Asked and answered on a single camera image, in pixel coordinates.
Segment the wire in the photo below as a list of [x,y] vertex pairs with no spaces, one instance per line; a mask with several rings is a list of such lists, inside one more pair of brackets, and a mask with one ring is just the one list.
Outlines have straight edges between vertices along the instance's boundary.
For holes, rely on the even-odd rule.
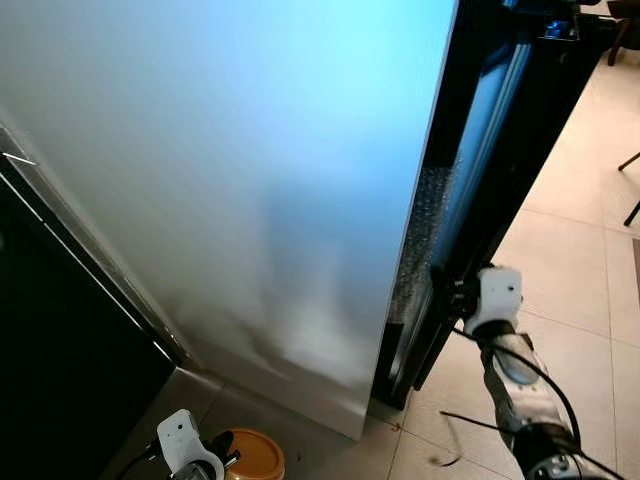
[[602,463],[598,462],[597,460],[594,460],[589,455],[584,453],[582,450],[576,451],[575,454],[578,455],[579,457],[584,458],[587,462],[593,463],[600,470],[602,470],[604,472],[607,472],[612,477],[617,478],[619,480],[624,480],[624,477],[622,475],[620,475],[619,473],[614,472],[609,467],[607,467],[606,465],[603,465]]
[[576,468],[578,469],[578,475],[580,475],[580,480],[582,480],[582,469],[580,468],[580,462],[578,460],[576,460],[576,455],[572,454],[571,458],[573,458],[573,461],[576,464]]
[[514,352],[513,350],[509,350],[508,348],[503,347],[502,345],[497,345],[495,343],[493,343],[490,340],[485,340],[484,338],[481,337],[477,337],[476,335],[472,335],[470,333],[466,333],[463,332],[462,330],[459,330],[457,328],[454,328],[453,331],[455,333],[457,333],[458,335],[461,335],[469,340],[473,340],[474,342],[478,343],[479,345],[484,345],[488,348],[492,348],[493,350],[498,350],[506,355],[509,355],[517,360],[519,360],[520,362],[524,363],[527,367],[529,367],[531,370],[533,370],[535,373],[537,373],[540,377],[542,377],[544,379],[545,382],[547,382],[547,384],[553,389],[554,392],[556,392],[556,394],[558,395],[558,397],[560,398],[560,401],[562,402],[562,405],[564,406],[564,409],[567,411],[567,415],[569,416],[569,422],[571,423],[571,432],[573,433],[573,439],[576,442],[576,444],[578,445],[578,447],[582,447],[582,438],[580,435],[580,426],[578,425],[578,418],[576,417],[575,412],[573,411],[573,407],[571,406],[571,402],[569,402],[569,399],[567,398],[567,396],[564,394],[564,392],[562,391],[562,389],[558,386],[558,384],[556,382],[553,381],[553,379],[547,375],[547,373],[545,373],[538,365],[536,365],[535,363],[527,360],[526,358],[524,358],[522,355]]
[[458,438],[458,432],[454,428],[453,423],[451,422],[451,418],[445,416],[444,419],[447,422],[449,433],[451,434],[451,438],[453,439],[453,445],[455,447],[453,453],[455,454],[455,458],[448,462],[442,462],[438,457],[430,458],[429,463],[431,463],[431,465],[437,465],[438,467],[450,467],[451,465],[458,463],[458,461],[462,458],[462,444],[460,443],[460,438]]
[[469,418],[469,417],[465,417],[464,415],[459,415],[457,413],[451,413],[451,412],[440,412],[440,415],[444,415],[447,417],[453,417],[453,418],[457,418],[459,420],[464,420],[465,422],[469,422],[469,423],[473,423],[474,425],[479,425],[481,427],[485,427],[485,428],[490,428],[492,430],[497,430],[499,432],[502,433],[507,433],[509,435],[516,435],[518,432],[515,432],[513,430],[509,430],[508,428],[502,428],[502,427],[498,427],[496,425],[491,425],[490,423],[484,423],[481,422],[479,420],[475,420],[473,418]]

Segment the beige floor tile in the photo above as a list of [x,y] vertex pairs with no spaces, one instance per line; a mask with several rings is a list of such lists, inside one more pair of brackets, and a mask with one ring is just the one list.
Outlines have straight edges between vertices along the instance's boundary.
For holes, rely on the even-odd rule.
[[640,347],[640,301],[638,299],[633,237],[607,230],[605,239],[611,337]]
[[523,208],[602,225],[597,128],[593,108],[575,108],[536,179]]
[[432,460],[436,458],[440,461],[449,460],[453,458],[453,455],[451,452],[411,433],[402,432],[389,480],[495,480],[505,478],[465,459],[450,467],[439,467],[432,463]]
[[[593,107],[589,119],[595,126],[597,135],[588,141],[587,147],[597,152],[599,165],[617,169],[618,165],[640,150],[640,105],[633,111]],[[638,171],[631,165],[627,168],[627,172]]]
[[359,442],[239,388],[227,387],[200,433],[209,438],[232,427],[255,428],[273,438],[286,457],[287,479],[384,480],[400,430],[367,417]]
[[609,335],[601,228],[521,210],[494,263],[522,272],[523,309]]
[[587,454],[615,465],[613,381],[609,339],[521,312],[519,331],[528,332],[549,374],[578,417]]
[[[116,477],[122,467],[139,454],[156,435],[158,424],[175,411],[186,408],[196,421],[201,421],[211,403],[220,393],[223,383],[212,377],[176,369],[162,387],[155,400],[135,426],[127,440],[118,450],[100,476],[101,480]],[[162,459],[140,465],[127,476],[129,480],[157,480],[167,478],[169,469]]]
[[618,473],[640,478],[640,349],[613,342]]
[[601,113],[620,110],[637,114],[640,111],[640,51],[620,49],[613,67],[607,65],[607,54],[602,56],[583,95]]
[[[495,424],[494,407],[483,382],[480,350],[452,335],[419,392],[414,392],[404,429],[442,448],[453,440],[440,410]],[[509,478],[521,478],[513,456],[493,430],[452,420],[463,456]]]

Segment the white refrigerator door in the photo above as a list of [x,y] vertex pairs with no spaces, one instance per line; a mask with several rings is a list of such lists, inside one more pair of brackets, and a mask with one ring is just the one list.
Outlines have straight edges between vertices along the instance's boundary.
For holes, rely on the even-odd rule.
[[0,120],[194,358],[357,438],[454,10],[4,0]]

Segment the tile grout line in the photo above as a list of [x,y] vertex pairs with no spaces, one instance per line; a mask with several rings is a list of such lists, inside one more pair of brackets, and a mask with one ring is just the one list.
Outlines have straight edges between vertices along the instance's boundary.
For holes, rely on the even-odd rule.
[[391,472],[393,471],[393,466],[396,463],[396,455],[398,453],[398,447],[400,446],[400,438],[402,437],[402,427],[398,429],[398,440],[396,440],[396,447],[393,449],[393,456],[391,457],[391,464],[389,465],[389,471],[387,472],[387,480],[391,478]]
[[528,310],[525,307],[520,307],[520,310],[525,312],[525,313],[528,313],[529,315],[533,315],[533,316],[536,316],[536,317],[543,318],[545,320],[549,320],[550,322],[557,323],[557,324],[562,325],[564,327],[572,328],[574,330],[578,330],[578,331],[584,332],[584,333],[589,333],[591,335],[595,335],[597,337],[604,338],[605,340],[611,340],[610,337],[607,337],[606,335],[602,335],[601,333],[594,332],[593,330],[587,330],[586,328],[576,327],[575,325],[569,325],[568,323],[564,323],[564,322],[561,322],[559,320],[555,320],[555,319],[547,317],[546,315],[543,315],[541,313],[537,313],[537,312],[533,312],[531,310]]
[[602,335],[601,333],[594,332],[593,330],[587,330],[586,328],[577,327],[575,325],[570,325],[568,323],[561,322],[560,320],[555,320],[553,318],[547,317],[546,315],[543,315],[541,313],[528,310],[528,309],[526,309],[524,307],[520,307],[520,311],[525,312],[525,313],[527,313],[529,315],[533,315],[534,317],[540,317],[540,318],[543,318],[543,319],[548,320],[550,322],[557,323],[558,325],[562,325],[563,327],[572,328],[574,330],[578,330],[579,332],[589,333],[591,335],[595,335],[597,337],[604,338],[605,340],[611,340],[612,342],[622,343],[623,345],[626,345],[628,347],[633,347],[633,348],[640,349],[640,345],[636,345],[635,343],[629,343],[629,342],[626,342],[624,340],[620,340],[618,338],[613,338],[613,337],[609,338],[606,335]]
[[607,293],[607,303],[609,308],[607,309],[607,313],[609,316],[609,358],[611,359],[611,401],[613,404],[613,453],[614,453],[614,464],[616,466],[616,471],[618,470],[618,422],[616,421],[616,386],[615,386],[615,376],[613,371],[613,332],[611,331],[611,292],[609,290],[609,255],[607,248],[607,231],[606,229],[602,229],[602,238],[604,240],[604,272],[607,278],[605,283],[605,289]]
[[[449,452],[449,453],[453,453],[454,455],[456,454],[456,453],[455,453],[455,452],[453,452],[450,448],[448,448],[448,447],[442,447],[442,446],[438,445],[437,443],[433,443],[431,440],[427,440],[426,438],[421,437],[420,435],[418,435],[418,434],[416,434],[416,433],[410,432],[409,430],[405,430],[405,429],[403,428],[403,429],[402,429],[402,431],[403,431],[403,432],[405,432],[405,433],[408,433],[409,435],[412,435],[412,436],[416,437],[416,438],[417,438],[417,439],[419,439],[419,440],[422,440],[423,442],[427,442],[429,445],[433,445],[434,447],[441,448],[442,450],[446,450],[447,452]],[[478,467],[480,467],[480,468],[482,468],[482,469],[484,469],[484,470],[487,470],[487,471],[489,471],[489,472],[493,472],[493,473],[495,473],[496,475],[501,476],[502,478],[507,478],[507,479],[509,479],[509,480],[510,480],[510,477],[508,477],[508,476],[506,476],[506,475],[504,475],[504,474],[502,474],[502,473],[500,473],[500,472],[496,472],[496,471],[495,471],[495,470],[493,470],[492,468],[486,467],[486,466],[484,466],[484,465],[482,465],[482,464],[480,464],[480,463],[476,462],[475,460],[472,460],[471,458],[467,458],[467,457],[465,457],[464,455],[462,455],[461,453],[459,453],[459,454],[460,454],[460,458],[461,458],[461,459],[463,459],[463,460],[465,460],[465,461],[467,461],[467,462],[473,463],[474,465],[477,465]]]
[[567,220],[569,222],[576,222],[576,223],[579,223],[581,225],[586,225],[588,227],[605,228],[604,225],[597,225],[595,223],[591,223],[591,222],[588,222],[586,220],[578,220],[576,218],[565,217],[563,215],[558,215],[557,213],[541,212],[540,210],[536,210],[536,209],[531,208],[531,207],[520,207],[520,210],[526,210],[527,212],[530,212],[530,213],[537,213],[538,215],[546,215],[548,217],[556,217],[556,218],[560,218],[561,220]]
[[640,239],[640,232],[635,232],[635,231],[631,230],[630,227],[627,227],[627,230],[622,230],[621,228],[607,227],[605,225],[604,229],[605,230],[609,230],[610,232],[619,233],[621,235],[626,235],[627,237]]

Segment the black door frame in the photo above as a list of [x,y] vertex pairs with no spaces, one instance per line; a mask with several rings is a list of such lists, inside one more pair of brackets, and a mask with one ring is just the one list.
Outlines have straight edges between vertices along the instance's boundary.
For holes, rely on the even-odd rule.
[[[462,82],[464,95],[452,99],[443,86],[445,95],[438,99],[433,127],[440,126],[440,139],[430,134],[423,166],[449,166],[453,164],[466,117],[471,107],[469,83],[477,84],[479,69],[487,57],[486,48],[473,45],[475,38],[471,32],[482,35],[496,26],[495,19],[473,18],[482,0],[462,0],[463,8],[456,22],[456,30],[451,40],[462,42],[455,50],[450,50],[443,82]],[[529,22],[533,17],[524,16]],[[484,24],[470,27],[474,22]],[[446,278],[468,280],[477,271],[488,265],[500,242],[515,218],[527,193],[560,135],[574,106],[576,105],[589,77],[600,60],[602,53],[612,44],[615,23],[594,15],[577,14],[579,41],[563,41],[542,37],[531,38],[532,51],[529,62],[513,99],[503,128],[490,155],[485,173],[480,181],[470,210],[465,216],[462,228],[454,242],[445,265],[438,265]],[[473,55],[476,60],[469,60]],[[451,108],[439,108],[440,105]],[[456,119],[449,133],[447,117]],[[457,318],[447,315],[445,298],[434,290],[428,305],[418,319],[418,329],[414,342],[409,347],[405,368],[398,377],[391,379],[389,368],[397,346],[399,332],[395,325],[387,325],[383,337],[381,355],[376,371],[376,383],[372,394],[396,408],[403,408],[412,388],[419,390],[424,384],[438,355],[446,343]]]

